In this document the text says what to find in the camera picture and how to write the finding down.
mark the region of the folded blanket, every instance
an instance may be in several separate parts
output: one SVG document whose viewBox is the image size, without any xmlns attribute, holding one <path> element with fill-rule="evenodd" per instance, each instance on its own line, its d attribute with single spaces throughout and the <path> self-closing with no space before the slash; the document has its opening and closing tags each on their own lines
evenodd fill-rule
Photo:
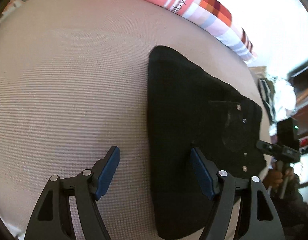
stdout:
<svg viewBox="0 0 308 240">
<path fill-rule="evenodd" d="M 224 45 L 232 49 L 243 61 L 251 62 L 257 55 L 244 29 L 233 25 L 231 13 L 217 0 L 145 0 L 172 11 L 195 23 Z"/>
</svg>

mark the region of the blue gripper pad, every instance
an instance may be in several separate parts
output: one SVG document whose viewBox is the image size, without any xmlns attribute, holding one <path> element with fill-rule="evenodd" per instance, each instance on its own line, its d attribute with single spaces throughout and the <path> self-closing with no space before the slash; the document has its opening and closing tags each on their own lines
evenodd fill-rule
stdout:
<svg viewBox="0 0 308 240">
<path fill-rule="evenodd" d="M 96 199 L 100 199 L 101 196 L 104 196 L 107 193 L 121 156 L 119 148 L 116 146 L 112 146 L 107 155 L 108 154 L 110 154 L 110 157 L 98 177 L 97 189 L 94 194 Z"/>
<path fill-rule="evenodd" d="M 220 192 L 216 165 L 207 160 L 198 148 L 191 150 L 190 160 L 203 195 L 213 200 Z"/>
</svg>

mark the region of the beige mattress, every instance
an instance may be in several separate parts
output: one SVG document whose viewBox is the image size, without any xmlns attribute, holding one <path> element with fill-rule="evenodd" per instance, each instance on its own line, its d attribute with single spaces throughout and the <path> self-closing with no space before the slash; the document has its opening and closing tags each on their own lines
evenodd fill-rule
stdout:
<svg viewBox="0 0 308 240">
<path fill-rule="evenodd" d="M 98 202 L 109 234 L 160 239 L 146 129 L 147 62 L 156 45 L 176 49 L 262 106 L 234 52 L 148 2 L 30 0 L 6 19 L 0 27 L 0 215 L 6 222 L 24 231 L 51 175 L 75 176 L 117 145 L 121 161 Z M 269 140 L 268 127 L 263 108 L 262 140 Z M 77 239 L 84 239 L 71 203 Z"/>
</svg>

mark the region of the metal rivet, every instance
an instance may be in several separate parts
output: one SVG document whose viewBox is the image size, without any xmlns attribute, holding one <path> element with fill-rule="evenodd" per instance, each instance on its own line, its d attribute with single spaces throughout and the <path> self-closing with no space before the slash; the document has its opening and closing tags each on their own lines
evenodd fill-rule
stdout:
<svg viewBox="0 0 308 240">
<path fill-rule="evenodd" d="M 50 177 L 50 181 L 56 181 L 58 179 L 57 175 L 53 175 Z"/>
<path fill-rule="evenodd" d="M 257 177 L 257 176 L 253 176 L 253 177 L 252 177 L 252 180 L 253 180 L 254 182 L 259 182 L 259 181 L 260 181 L 259 177 Z"/>
<path fill-rule="evenodd" d="M 221 170 L 221 171 L 219 171 L 218 172 L 222 177 L 226 177 L 227 176 L 227 171 L 223 171 L 223 170 Z"/>
<path fill-rule="evenodd" d="M 92 173 L 92 171 L 89 170 L 89 169 L 83 171 L 83 175 L 84 175 L 84 176 L 91 175 L 91 173 Z"/>
</svg>

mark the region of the striped fabric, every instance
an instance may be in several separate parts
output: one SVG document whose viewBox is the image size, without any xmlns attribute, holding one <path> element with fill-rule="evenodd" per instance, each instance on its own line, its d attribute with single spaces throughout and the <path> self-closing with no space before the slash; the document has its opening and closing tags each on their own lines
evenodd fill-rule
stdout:
<svg viewBox="0 0 308 240">
<path fill-rule="evenodd" d="M 217 0 L 146 0 L 162 6 L 195 23 L 224 45 L 232 49 L 242 60 L 251 62 L 257 55 L 253 44 L 240 26 L 233 25 L 232 14 Z"/>
</svg>

